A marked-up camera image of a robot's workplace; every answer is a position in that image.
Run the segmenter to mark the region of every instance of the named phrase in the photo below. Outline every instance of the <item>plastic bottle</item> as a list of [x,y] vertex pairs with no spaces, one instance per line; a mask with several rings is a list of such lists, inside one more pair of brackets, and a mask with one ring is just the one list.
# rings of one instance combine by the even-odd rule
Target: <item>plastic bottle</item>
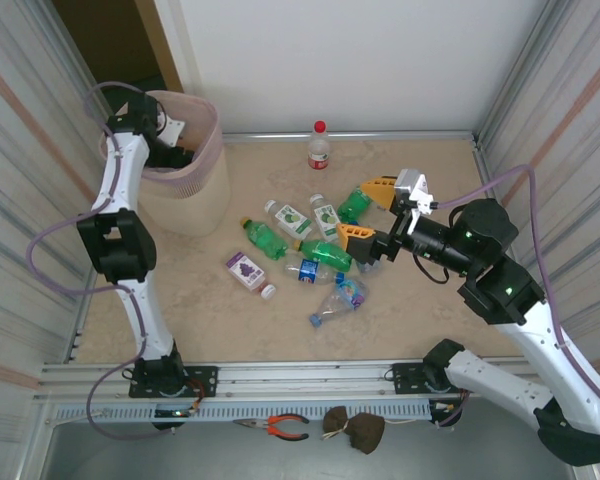
[[351,268],[351,255],[333,243],[322,240],[297,241],[293,249],[302,252],[313,262],[326,263],[340,272],[347,273]]
[[236,277],[242,285],[253,293],[259,293],[262,298],[269,300],[276,293],[276,287],[271,285],[262,270],[244,253],[238,252],[226,263],[229,273]]
[[336,209],[333,208],[333,205],[327,202],[320,193],[313,195],[309,199],[309,202],[311,202],[313,217],[316,219],[318,227],[320,227],[322,238],[327,242],[338,240],[337,226],[340,223],[340,219],[336,215]]
[[282,231],[296,240],[304,240],[311,233],[311,220],[289,204],[269,200],[264,211],[271,215]]
[[247,232],[247,238],[264,252],[271,260],[284,257],[287,253],[287,242],[280,238],[263,222],[254,222],[249,217],[243,217],[240,225]]
[[320,265],[298,255],[288,255],[285,259],[284,273],[295,277],[301,282],[326,285],[340,283],[344,280],[344,273],[337,272],[327,265]]
[[331,145],[327,140],[327,124],[318,120],[313,125],[313,133],[309,139],[309,166],[316,170],[327,168],[329,153],[331,153]]
[[371,205],[371,197],[366,195],[360,187],[356,187],[349,197],[338,207],[338,216],[343,223],[357,222],[360,215]]
[[318,328],[327,320],[353,312],[364,303],[368,294],[369,289],[359,279],[347,278],[335,286],[331,295],[322,301],[318,311],[309,316],[309,321]]

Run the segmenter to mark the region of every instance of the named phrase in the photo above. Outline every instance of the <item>red-handled pliers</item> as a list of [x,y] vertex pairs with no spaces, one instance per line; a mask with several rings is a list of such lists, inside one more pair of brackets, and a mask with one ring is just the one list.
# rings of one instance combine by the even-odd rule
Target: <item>red-handled pliers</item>
[[266,420],[260,418],[243,418],[241,420],[234,420],[233,423],[237,423],[238,425],[243,425],[249,428],[264,428],[267,430],[269,435],[275,435],[276,437],[281,438],[282,440],[287,440],[288,442],[299,442],[300,440],[306,440],[309,438],[308,433],[286,433],[274,427],[276,423],[284,422],[285,420],[297,420],[298,422],[309,423],[309,419],[303,417],[302,415],[296,415],[295,413],[284,413],[275,417],[269,417]]

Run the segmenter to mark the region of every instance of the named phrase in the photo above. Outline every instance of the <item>crushed bottle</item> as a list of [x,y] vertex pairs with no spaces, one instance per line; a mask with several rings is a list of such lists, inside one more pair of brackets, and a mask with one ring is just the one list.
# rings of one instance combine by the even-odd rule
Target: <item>crushed bottle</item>
[[357,310],[362,305],[369,289],[359,279],[347,278],[337,284],[333,292],[325,298],[318,311],[309,316],[311,325],[318,328],[327,320],[342,317]]

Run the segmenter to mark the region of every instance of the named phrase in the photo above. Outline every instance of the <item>brown cloth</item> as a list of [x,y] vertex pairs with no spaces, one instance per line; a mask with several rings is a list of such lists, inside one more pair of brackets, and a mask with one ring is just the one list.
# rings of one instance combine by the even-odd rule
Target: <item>brown cloth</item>
[[369,455],[376,448],[384,434],[384,418],[370,413],[359,413],[347,423],[347,410],[345,407],[334,407],[327,412],[322,420],[322,429],[325,433],[335,432],[347,428],[344,433],[351,437],[351,446]]

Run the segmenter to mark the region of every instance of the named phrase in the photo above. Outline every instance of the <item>trash bin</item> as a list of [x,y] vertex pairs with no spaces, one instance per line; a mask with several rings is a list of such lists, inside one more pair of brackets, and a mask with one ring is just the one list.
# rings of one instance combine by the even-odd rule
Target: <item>trash bin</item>
[[[211,103],[192,95],[162,90],[147,94],[173,120],[185,122],[177,145],[195,154],[181,169],[145,167],[138,200],[166,230],[193,237],[209,235],[222,220],[231,197],[218,113]],[[106,158],[104,136],[100,150]]]

